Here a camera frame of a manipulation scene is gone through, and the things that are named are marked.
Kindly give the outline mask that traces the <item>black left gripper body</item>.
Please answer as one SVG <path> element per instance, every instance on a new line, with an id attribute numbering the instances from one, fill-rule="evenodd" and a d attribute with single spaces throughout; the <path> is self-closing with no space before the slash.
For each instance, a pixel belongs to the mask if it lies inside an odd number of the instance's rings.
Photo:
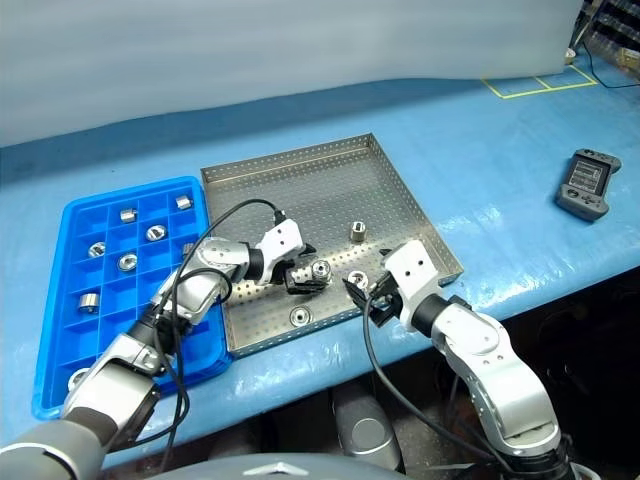
<path id="1" fill-rule="evenodd" d="M 281 280 L 287 291 L 304 291 L 305 284 L 298 282 L 293 276 L 293 270 L 296 267 L 294 259 L 283 260 L 279 263 L 281 270 Z"/>

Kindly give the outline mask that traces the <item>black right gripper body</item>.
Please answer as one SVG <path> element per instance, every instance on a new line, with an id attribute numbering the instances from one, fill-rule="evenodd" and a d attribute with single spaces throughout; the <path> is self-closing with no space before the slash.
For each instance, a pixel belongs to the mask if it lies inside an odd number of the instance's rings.
<path id="1" fill-rule="evenodd" d="M 400 294 L 392 277 L 381 277 L 370 288 L 370 319 L 376 327 L 382 327 L 400 314 Z"/>

